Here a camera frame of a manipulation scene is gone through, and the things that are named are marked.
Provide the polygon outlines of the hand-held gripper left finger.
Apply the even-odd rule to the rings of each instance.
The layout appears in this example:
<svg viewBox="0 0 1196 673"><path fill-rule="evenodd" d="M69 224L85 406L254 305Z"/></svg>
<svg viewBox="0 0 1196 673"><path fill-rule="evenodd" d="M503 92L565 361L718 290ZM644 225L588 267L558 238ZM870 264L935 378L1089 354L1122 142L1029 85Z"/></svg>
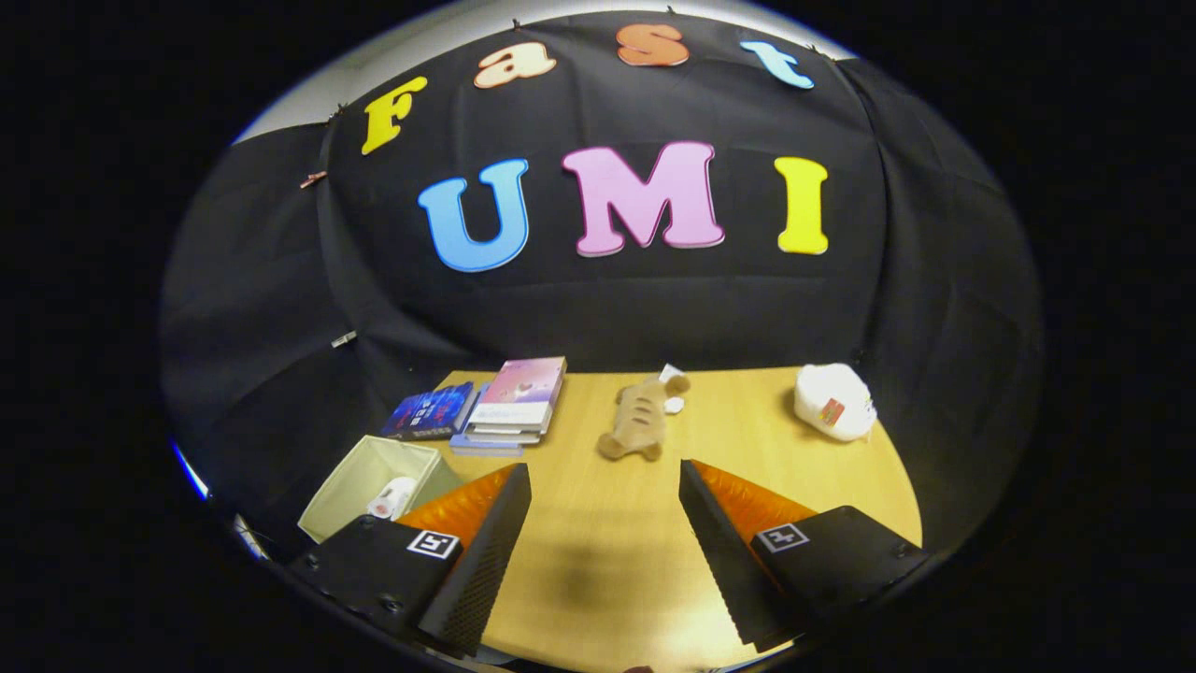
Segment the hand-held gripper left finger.
<svg viewBox="0 0 1196 673"><path fill-rule="evenodd" d="M355 516L291 562L286 579L372 632L472 656L531 498L527 465L505 465L393 524Z"/></svg>

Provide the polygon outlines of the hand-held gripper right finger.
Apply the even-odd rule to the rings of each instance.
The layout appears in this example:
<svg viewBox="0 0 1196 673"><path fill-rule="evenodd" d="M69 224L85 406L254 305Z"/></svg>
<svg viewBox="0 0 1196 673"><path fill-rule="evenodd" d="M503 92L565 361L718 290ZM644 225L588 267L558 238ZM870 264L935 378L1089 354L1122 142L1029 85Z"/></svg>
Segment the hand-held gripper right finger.
<svg viewBox="0 0 1196 673"><path fill-rule="evenodd" d="M687 459L678 497L742 642L824 640L901 591L928 553L850 504L812 510Z"/></svg>

